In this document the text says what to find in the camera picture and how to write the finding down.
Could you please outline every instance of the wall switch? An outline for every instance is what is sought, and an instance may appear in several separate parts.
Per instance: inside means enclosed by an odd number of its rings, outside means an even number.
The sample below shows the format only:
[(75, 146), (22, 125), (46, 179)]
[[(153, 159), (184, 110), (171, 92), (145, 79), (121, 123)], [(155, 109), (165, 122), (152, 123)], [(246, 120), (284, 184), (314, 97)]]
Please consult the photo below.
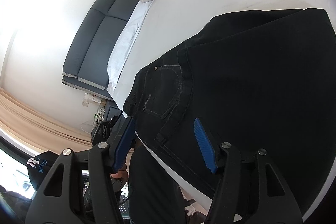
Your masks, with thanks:
[(88, 106), (88, 105), (89, 105), (89, 101), (84, 99), (82, 102), (82, 106)]

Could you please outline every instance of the hand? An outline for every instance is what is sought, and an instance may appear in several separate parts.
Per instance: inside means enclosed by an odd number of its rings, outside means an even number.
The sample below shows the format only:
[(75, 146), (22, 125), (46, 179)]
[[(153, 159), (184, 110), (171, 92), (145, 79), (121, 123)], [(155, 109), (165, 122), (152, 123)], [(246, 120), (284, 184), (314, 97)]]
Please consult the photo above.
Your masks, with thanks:
[(114, 179), (120, 179), (123, 182), (123, 186), (126, 184), (128, 181), (128, 172), (126, 164), (116, 173), (116, 174), (111, 174), (111, 177)]

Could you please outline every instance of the jeans back pocket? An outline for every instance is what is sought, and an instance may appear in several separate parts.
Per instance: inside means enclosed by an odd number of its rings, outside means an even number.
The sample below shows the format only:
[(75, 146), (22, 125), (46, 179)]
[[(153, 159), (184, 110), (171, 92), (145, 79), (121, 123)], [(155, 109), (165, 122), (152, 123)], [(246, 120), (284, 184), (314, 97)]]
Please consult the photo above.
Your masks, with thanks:
[(182, 93), (182, 73), (179, 65), (155, 67), (147, 79), (146, 101), (142, 110), (164, 119), (179, 102)]

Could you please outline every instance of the new york yankees logo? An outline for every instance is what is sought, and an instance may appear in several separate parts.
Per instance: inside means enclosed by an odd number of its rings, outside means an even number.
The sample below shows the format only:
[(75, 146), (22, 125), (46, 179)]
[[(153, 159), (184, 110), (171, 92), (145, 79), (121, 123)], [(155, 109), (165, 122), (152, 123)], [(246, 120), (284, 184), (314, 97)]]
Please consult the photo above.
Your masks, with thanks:
[(39, 164), (39, 161), (35, 160), (34, 158), (31, 158), (28, 160), (27, 165), (30, 165), (33, 168), (36, 168), (36, 164)]

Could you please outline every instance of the black cap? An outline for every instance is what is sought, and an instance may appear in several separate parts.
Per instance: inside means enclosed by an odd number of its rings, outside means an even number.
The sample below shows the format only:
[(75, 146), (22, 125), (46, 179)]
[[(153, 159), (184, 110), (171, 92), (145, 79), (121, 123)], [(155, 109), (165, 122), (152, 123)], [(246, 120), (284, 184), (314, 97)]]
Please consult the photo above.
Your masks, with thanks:
[(46, 151), (28, 160), (27, 168), (29, 180), (36, 191), (57, 158), (58, 155), (54, 152)]

